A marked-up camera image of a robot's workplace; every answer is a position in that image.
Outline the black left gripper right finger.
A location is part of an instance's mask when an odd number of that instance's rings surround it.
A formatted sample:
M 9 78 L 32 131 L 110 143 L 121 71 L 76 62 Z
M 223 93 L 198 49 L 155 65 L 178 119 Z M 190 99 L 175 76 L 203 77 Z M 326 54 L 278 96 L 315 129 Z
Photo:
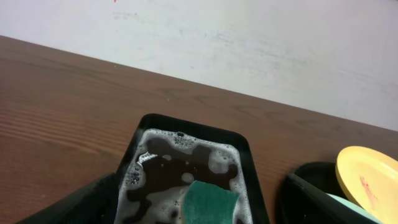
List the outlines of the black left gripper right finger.
M 284 179 L 284 222 L 288 224 L 370 224 L 355 212 L 295 174 Z

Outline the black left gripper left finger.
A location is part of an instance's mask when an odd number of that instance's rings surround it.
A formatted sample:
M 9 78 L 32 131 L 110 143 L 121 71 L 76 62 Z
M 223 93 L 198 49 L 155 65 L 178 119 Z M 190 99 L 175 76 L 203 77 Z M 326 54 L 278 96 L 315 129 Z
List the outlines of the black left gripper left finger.
M 110 224 L 118 204 L 116 174 L 110 173 L 18 224 Z

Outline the mint green plate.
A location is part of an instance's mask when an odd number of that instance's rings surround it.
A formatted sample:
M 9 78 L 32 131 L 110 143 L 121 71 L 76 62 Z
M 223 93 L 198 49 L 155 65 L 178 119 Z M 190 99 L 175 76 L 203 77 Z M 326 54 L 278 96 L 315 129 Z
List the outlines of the mint green plate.
M 371 215 L 369 212 L 365 211 L 365 209 L 357 206 L 356 204 L 348 201 L 347 199 L 341 198 L 339 196 L 333 195 L 333 194 L 328 194 L 331 198 L 335 199 L 339 203 L 343 204 L 344 206 L 350 208 L 352 211 L 362 215 L 363 217 L 376 222 L 377 224 L 382 224 L 382 221 L 378 220 L 376 217 Z

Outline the yellow plate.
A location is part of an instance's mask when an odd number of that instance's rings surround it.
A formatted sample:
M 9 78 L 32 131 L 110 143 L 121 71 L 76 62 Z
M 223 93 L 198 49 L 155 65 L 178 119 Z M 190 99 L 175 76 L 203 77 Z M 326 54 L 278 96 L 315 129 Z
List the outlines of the yellow plate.
M 342 149 L 336 159 L 337 181 L 349 201 L 382 223 L 397 223 L 397 161 L 362 146 Z

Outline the green scrub sponge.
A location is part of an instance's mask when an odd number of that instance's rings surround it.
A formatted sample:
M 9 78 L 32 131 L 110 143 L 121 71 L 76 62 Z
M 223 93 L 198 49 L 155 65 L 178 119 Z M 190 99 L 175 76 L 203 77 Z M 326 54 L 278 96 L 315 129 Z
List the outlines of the green scrub sponge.
M 184 224 L 232 224 L 240 194 L 206 182 L 190 184 L 182 203 Z

